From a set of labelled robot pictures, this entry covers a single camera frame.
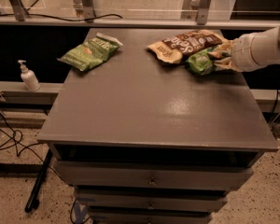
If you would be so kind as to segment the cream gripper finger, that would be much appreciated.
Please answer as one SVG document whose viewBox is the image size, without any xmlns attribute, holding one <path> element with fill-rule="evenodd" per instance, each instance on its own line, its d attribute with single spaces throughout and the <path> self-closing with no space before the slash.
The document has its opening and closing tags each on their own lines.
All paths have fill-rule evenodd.
<svg viewBox="0 0 280 224">
<path fill-rule="evenodd" d="M 208 55 L 214 59 L 223 59 L 231 56 L 233 42 L 224 42 L 218 46 L 215 46 L 207 51 Z"/>
<path fill-rule="evenodd" d="M 233 61 L 231 60 L 231 57 L 226 57 L 220 60 L 214 60 L 214 65 L 217 67 L 220 67 L 223 70 L 232 70 L 236 72 L 241 72 L 241 69 L 238 68 Z"/>
</svg>

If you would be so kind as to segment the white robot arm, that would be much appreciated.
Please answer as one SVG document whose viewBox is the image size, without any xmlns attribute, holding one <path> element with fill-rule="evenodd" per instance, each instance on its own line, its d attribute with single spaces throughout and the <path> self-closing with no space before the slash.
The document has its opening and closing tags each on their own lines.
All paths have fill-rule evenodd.
<svg viewBox="0 0 280 224">
<path fill-rule="evenodd" d="M 220 70 L 252 72 L 280 64 L 280 25 L 265 32 L 241 35 L 209 52 Z"/>
</svg>

